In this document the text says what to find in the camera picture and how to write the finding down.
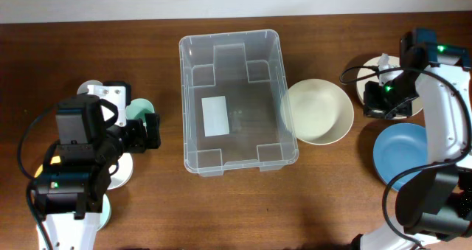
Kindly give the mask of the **white label in container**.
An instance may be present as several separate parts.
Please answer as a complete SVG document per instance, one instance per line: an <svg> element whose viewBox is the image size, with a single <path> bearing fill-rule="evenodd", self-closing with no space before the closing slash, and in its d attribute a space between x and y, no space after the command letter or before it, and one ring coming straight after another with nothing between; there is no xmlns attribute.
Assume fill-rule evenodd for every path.
<svg viewBox="0 0 472 250"><path fill-rule="evenodd" d="M226 97L206 97L201 99L205 137L229 134L229 120Z"/></svg>

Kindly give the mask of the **mint green small bowl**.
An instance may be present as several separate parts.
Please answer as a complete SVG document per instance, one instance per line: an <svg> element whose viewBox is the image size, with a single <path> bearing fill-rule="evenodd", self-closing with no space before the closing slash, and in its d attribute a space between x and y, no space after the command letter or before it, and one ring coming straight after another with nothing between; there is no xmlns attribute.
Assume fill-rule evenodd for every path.
<svg viewBox="0 0 472 250"><path fill-rule="evenodd" d="M111 218L111 203L107 195L103 196L103 208L102 213L100 214L100 222L98 230L101 230L106 226Z"/></svg>

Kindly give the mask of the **white small bowl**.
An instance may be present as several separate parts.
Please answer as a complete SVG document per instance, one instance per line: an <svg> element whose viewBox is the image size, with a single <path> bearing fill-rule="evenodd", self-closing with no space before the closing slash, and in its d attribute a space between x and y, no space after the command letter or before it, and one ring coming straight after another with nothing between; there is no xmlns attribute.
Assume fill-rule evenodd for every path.
<svg viewBox="0 0 472 250"><path fill-rule="evenodd" d="M133 158L130 153L124 153L117 161L117 164L109 168L111 174L111 183L109 190L124 186L133 174Z"/></svg>

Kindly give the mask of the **blue large bowl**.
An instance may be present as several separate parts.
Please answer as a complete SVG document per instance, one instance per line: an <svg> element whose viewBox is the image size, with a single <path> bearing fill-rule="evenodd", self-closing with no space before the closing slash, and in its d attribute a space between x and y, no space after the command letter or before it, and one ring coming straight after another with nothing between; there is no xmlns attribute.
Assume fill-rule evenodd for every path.
<svg viewBox="0 0 472 250"><path fill-rule="evenodd" d="M427 162L426 129L412 123L398 123L383 130L373 147L373 163L382 182Z"/></svg>

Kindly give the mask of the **mint green plastic cup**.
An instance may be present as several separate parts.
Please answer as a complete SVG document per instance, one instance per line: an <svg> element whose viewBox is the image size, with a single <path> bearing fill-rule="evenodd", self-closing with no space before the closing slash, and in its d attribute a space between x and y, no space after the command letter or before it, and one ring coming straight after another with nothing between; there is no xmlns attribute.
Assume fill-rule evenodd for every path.
<svg viewBox="0 0 472 250"><path fill-rule="evenodd" d="M145 115L146 114L154 114L155 109L153 104L144 98L137 98L131 101L131 104L128 105L125 109L125 115L127 120L132 119L141 119L143 121L143 125L146 126Z"/></svg>

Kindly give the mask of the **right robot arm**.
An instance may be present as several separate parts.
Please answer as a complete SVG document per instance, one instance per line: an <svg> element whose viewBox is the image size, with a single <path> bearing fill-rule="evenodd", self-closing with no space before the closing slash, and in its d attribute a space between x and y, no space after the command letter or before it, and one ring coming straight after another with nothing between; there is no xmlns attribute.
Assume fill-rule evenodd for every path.
<svg viewBox="0 0 472 250"><path fill-rule="evenodd" d="M426 125L427 163L404 170L386 185L382 201L405 176L395 216L357 235L352 249L426 249L429 244L471 236L471 58L465 47L440 44L431 29L416 28L400 39L400 65L371 66L364 88L364 116L409 117L420 99Z"/></svg>

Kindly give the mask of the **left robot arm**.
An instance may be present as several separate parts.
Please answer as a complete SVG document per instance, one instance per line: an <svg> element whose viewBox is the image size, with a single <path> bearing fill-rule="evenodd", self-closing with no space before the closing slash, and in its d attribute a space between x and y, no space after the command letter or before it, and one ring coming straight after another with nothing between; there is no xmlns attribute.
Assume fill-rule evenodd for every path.
<svg viewBox="0 0 472 250"><path fill-rule="evenodd" d="M158 114L120 127L116 117L103 118L103 108L118 112L113 103L91 94L57 104L59 138L26 190L40 249L92 249L111 183L110 167L124 153L143 153L161 144Z"/></svg>

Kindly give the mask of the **pale yellow large bowl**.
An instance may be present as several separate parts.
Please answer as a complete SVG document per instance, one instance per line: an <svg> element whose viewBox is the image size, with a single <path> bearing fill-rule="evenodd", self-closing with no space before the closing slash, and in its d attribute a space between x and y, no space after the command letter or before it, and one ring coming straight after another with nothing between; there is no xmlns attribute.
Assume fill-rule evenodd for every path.
<svg viewBox="0 0 472 250"><path fill-rule="evenodd" d="M343 139L354 121L354 108L336 84L307 79L292 85L282 97L283 124L298 140L311 145L330 145Z"/></svg>

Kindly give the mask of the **clear plastic storage container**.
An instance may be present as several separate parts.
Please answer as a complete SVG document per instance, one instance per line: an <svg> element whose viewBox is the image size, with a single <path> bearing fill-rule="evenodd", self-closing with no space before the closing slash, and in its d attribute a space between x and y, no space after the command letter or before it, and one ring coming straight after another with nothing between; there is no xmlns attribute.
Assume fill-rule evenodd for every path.
<svg viewBox="0 0 472 250"><path fill-rule="evenodd" d="M272 29L188 35L179 42L184 166L203 177L279 170L299 158L280 114L288 91ZM201 99L226 97L229 134L205 137Z"/></svg>

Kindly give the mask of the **grey plastic cup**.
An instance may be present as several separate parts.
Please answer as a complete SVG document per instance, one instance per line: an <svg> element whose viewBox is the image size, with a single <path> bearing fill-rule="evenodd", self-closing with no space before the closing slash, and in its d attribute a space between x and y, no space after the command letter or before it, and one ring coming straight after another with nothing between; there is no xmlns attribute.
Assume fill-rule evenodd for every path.
<svg viewBox="0 0 472 250"><path fill-rule="evenodd" d="M77 94L97 95L102 87L103 84L99 80L87 80L79 86Z"/></svg>

